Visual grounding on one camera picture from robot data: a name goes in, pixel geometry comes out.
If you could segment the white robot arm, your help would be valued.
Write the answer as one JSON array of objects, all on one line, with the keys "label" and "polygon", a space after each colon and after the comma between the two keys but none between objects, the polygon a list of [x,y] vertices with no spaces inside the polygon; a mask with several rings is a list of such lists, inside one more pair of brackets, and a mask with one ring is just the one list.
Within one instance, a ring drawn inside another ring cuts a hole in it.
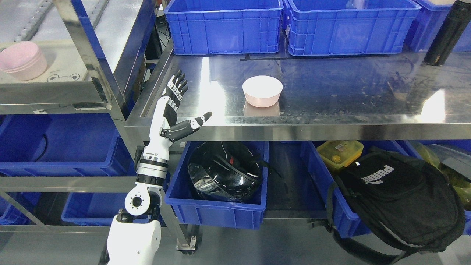
[{"label": "white robot arm", "polygon": [[169,148],[164,137],[145,146],[137,165],[135,187],[125,197],[125,208],[114,216],[100,265],[151,265],[162,237],[160,191],[168,171]]}]

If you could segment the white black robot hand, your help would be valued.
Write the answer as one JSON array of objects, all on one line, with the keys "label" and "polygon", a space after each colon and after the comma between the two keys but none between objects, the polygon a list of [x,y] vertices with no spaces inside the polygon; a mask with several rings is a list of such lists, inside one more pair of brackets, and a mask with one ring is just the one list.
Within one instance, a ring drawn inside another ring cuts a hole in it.
[{"label": "white black robot hand", "polygon": [[177,112],[187,90],[186,75],[179,69],[172,74],[165,84],[162,95],[158,99],[155,108],[157,124],[160,126],[159,136],[171,142],[175,142],[195,133],[213,114],[212,112],[207,112],[202,116],[177,123]]}]

